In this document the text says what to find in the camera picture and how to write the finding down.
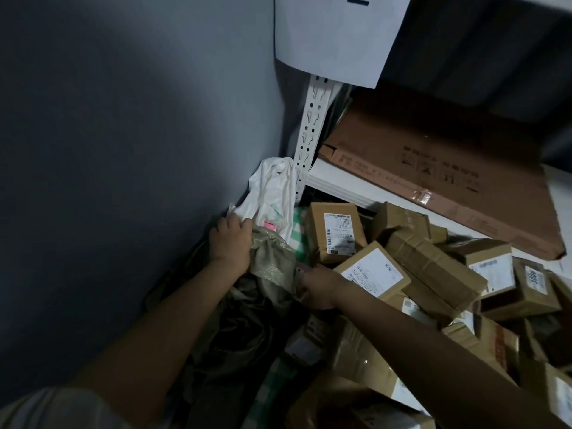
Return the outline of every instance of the gray wall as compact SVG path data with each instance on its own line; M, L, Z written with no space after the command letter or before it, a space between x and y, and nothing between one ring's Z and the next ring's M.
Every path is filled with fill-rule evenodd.
M2 0L0 403L60 383L288 149L273 0Z

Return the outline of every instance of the pink tag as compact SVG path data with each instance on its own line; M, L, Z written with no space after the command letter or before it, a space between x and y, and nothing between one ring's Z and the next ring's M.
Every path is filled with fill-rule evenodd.
M268 221L264 221L264 227L268 230L276 231L276 224L269 223Z

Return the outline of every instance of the white plastic bag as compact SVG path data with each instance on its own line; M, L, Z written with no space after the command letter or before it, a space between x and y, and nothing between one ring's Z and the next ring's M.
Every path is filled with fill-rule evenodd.
M249 193L242 205L230 205L228 213L236 212L242 220L275 230L284 241L290 241L294 226L294 202L298 172L292 158L268 158L248 180Z

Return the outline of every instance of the white shelf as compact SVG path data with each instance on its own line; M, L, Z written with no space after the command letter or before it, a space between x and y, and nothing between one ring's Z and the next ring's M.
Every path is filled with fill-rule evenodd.
M572 174L548 166L545 166L545 172L550 194L553 198L554 208L556 208L558 215L564 244L567 248L572 248ZM427 214L432 224L445 227L452 233L467 235L473 238L487 237L476 230L472 230L429 209L425 209L418 203L413 203L354 176L320 158L316 160L310 169L306 184L344 201L354 203L361 208L377 211L381 203L390 202L416 212ZM572 259L570 255L566 255L560 260L546 261L514 248L512 249L512 253L515 256L543 264L547 269L568 279L566 282L569 286L572 284Z

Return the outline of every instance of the stack of packages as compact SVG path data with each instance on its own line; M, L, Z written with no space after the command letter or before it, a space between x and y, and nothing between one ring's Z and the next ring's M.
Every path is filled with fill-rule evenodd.
M305 229L312 264L334 268L376 298L439 329L555 414L563 412L572 397L572 379L565 374L572 368L572 292L558 276L513 257L509 243L459 240L426 215L391 203L370 220L351 203L311 203ZM343 316L331 321L312 314L285 353L304 366L324 360L328 367L290 408L287 427L306 427L318 403L346 410L336 421L350 419L355 427L392 419L435 427Z

